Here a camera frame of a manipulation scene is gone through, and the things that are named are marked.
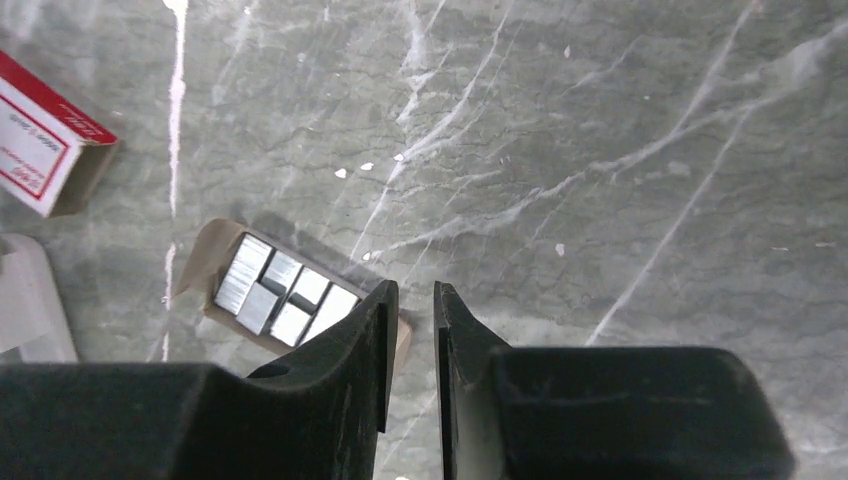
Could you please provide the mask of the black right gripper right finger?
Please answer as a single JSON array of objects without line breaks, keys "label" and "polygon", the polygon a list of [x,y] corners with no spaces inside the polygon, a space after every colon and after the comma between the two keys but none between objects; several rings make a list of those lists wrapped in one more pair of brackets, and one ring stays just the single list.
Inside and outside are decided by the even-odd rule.
[{"label": "black right gripper right finger", "polygon": [[788,479],[795,459],[733,353],[514,347],[436,283],[447,479]]}]

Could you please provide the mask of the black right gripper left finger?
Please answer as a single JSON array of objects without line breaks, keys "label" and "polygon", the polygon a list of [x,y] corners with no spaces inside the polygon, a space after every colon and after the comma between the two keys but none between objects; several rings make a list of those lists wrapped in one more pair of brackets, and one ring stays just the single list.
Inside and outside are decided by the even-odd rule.
[{"label": "black right gripper left finger", "polygon": [[241,377],[211,363],[1,369],[5,479],[369,479],[385,431],[398,287]]}]

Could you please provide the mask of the grey staple strips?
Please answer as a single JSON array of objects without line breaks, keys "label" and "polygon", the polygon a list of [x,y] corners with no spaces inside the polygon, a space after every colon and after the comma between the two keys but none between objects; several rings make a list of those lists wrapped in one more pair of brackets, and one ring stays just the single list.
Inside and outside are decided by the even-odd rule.
[{"label": "grey staple strips", "polygon": [[250,333],[298,347],[346,317],[361,297],[324,274],[244,234],[213,295]]}]

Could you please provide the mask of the brown cardboard staple tray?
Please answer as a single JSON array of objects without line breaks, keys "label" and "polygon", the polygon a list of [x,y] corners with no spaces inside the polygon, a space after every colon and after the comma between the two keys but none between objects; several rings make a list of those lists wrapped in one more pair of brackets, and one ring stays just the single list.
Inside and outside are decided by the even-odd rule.
[{"label": "brown cardboard staple tray", "polygon": [[384,286],[388,292],[386,301],[389,305],[389,312],[394,314],[399,314],[401,312],[399,307],[399,289],[392,281],[373,278],[368,281],[366,285],[359,286],[353,281],[345,278],[343,275],[334,272],[330,267],[301,253],[291,243],[274,239],[235,220],[222,218],[213,219],[204,225],[199,231],[187,263],[176,285],[175,292],[176,294],[182,294],[188,290],[194,290],[203,294],[205,297],[205,303],[203,305],[203,314],[205,317],[227,327],[249,342],[258,345],[277,356],[283,356],[294,351],[295,349],[311,342],[325,331],[314,339],[298,347],[287,347],[281,342],[268,336],[258,336],[250,333],[246,328],[240,326],[235,321],[233,315],[214,304],[213,295],[220,286],[227,266],[234,257],[237,244],[244,234],[254,235],[260,240],[270,244],[272,247],[290,253],[295,259],[305,263],[307,266],[327,276],[333,282],[359,295],[361,297],[360,303],[362,303],[372,291]]}]

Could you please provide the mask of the beige white stapler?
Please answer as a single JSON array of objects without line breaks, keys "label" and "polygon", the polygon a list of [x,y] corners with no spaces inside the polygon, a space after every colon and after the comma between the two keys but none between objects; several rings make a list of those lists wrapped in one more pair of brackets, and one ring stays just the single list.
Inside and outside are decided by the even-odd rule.
[{"label": "beige white stapler", "polygon": [[1,361],[79,361],[46,251],[20,234],[1,236]]}]

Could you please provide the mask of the red white staple box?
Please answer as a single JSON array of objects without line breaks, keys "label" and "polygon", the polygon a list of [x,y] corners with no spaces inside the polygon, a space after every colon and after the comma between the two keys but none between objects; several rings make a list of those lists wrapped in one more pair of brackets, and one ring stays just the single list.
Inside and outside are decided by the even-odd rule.
[{"label": "red white staple box", "polygon": [[118,136],[6,53],[1,54],[1,188],[43,218],[91,199]]}]

